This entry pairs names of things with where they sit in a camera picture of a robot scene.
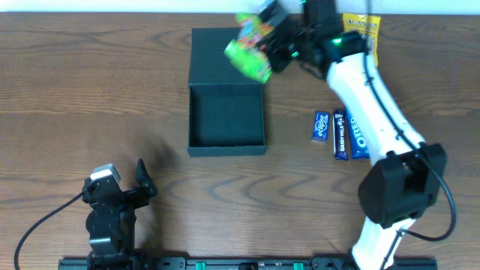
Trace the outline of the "blue Oreo pack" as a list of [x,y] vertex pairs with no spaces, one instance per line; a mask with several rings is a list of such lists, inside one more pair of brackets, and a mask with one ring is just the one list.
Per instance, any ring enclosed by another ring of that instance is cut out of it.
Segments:
[[349,131],[349,141],[352,150],[353,159],[369,159],[370,153],[368,151],[368,146],[366,140],[360,131],[356,119],[350,114],[349,111],[346,111],[348,131]]

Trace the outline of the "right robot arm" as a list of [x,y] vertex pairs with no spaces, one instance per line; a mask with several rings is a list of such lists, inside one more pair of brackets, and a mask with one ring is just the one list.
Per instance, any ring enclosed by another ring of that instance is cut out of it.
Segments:
[[279,1],[268,1],[259,18],[272,31],[260,42],[274,71],[292,61],[319,77],[342,100],[364,137],[371,169],[358,188],[365,221],[350,251],[349,267],[390,269],[411,226],[447,191],[446,153],[429,145],[390,95],[368,46],[370,22],[344,31],[333,1],[303,1],[302,20]]

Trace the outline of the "yellow candy bag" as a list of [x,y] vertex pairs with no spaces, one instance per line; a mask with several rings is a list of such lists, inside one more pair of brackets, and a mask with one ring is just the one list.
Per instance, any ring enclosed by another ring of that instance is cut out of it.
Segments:
[[342,15],[343,28],[345,32],[357,31],[362,35],[367,35],[367,47],[371,51],[378,65],[378,35],[380,32],[380,16],[344,13]]

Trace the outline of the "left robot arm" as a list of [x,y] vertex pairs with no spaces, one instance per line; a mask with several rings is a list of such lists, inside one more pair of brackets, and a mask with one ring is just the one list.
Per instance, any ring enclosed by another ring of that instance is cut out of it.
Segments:
[[85,222],[91,246],[87,268],[154,269],[152,258],[135,248],[135,210],[148,206],[158,190],[143,159],[136,165],[136,187],[122,190],[120,180],[115,166],[108,163],[84,181],[82,201],[92,208]]

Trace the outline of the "blue Eclipse mints box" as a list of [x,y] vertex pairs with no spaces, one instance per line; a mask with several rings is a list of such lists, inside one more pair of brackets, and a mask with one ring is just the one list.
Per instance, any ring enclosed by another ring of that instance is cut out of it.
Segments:
[[329,137],[330,114],[316,111],[312,130],[312,140],[326,142]]

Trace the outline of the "green Haribo worms bag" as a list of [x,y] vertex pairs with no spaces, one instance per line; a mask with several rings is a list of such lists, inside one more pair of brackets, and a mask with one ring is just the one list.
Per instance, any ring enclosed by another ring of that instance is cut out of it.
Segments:
[[272,74],[272,67],[261,42],[275,29],[253,13],[237,13],[240,26],[236,39],[231,40],[224,55],[230,63],[249,79],[265,84]]

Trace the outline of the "purple Dairy Milk bar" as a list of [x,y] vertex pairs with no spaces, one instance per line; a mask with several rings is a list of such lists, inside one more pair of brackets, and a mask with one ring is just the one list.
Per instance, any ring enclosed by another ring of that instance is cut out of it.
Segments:
[[345,143],[345,116],[343,109],[337,109],[333,113],[334,158],[339,161],[349,160]]

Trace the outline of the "dark green gift box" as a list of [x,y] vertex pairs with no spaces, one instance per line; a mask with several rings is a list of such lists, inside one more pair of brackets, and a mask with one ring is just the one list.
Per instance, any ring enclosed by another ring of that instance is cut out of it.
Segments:
[[191,157],[264,155],[263,84],[224,54],[237,28],[194,28],[188,77]]

